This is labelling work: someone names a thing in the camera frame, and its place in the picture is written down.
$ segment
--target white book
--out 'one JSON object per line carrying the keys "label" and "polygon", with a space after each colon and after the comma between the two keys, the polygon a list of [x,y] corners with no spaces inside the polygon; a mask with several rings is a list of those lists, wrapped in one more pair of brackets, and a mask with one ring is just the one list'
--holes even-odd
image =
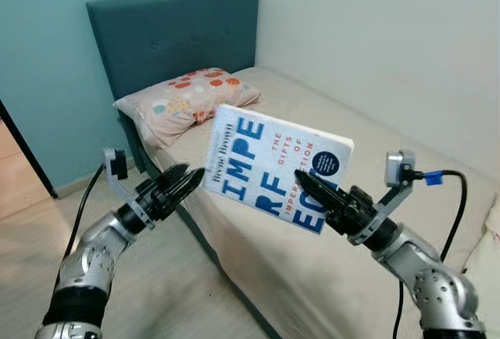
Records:
{"label": "white book", "polygon": [[319,234],[325,209],[302,191],[296,169],[337,186],[354,142],[346,137],[220,105],[204,188]]}

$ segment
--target polka dot pillowcase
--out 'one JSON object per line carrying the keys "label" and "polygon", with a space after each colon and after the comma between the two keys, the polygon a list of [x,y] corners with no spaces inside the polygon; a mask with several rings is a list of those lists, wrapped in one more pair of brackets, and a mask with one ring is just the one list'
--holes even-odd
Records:
{"label": "polka dot pillowcase", "polygon": [[113,103],[134,122],[142,139],[171,146],[194,123],[213,116],[220,103],[243,107],[260,92],[220,68],[204,68],[147,87]]}

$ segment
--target teal wall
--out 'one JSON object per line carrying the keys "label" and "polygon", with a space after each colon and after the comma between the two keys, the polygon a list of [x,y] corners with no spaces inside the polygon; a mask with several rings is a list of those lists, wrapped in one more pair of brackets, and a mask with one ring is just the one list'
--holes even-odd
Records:
{"label": "teal wall", "polygon": [[54,187],[128,150],[86,1],[0,0],[0,98]]}

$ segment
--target upholstered headboard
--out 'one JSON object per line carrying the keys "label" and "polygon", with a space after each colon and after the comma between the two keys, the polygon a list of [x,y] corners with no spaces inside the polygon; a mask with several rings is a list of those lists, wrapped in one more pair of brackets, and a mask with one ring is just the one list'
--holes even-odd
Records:
{"label": "upholstered headboard", "polygon": [[[102,0],[87,4],[115,99],[200,68],[254,65],[259,0]],[[120,113],[137,167],[145,153]]]}

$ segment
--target white wall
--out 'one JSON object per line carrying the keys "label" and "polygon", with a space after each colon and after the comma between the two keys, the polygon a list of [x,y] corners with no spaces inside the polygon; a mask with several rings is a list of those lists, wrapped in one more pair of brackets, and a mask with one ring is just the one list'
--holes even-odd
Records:
{"label": "white wall", "polygon": [[498,179],[498,0],[261,0],[258,35],[259,65]]}

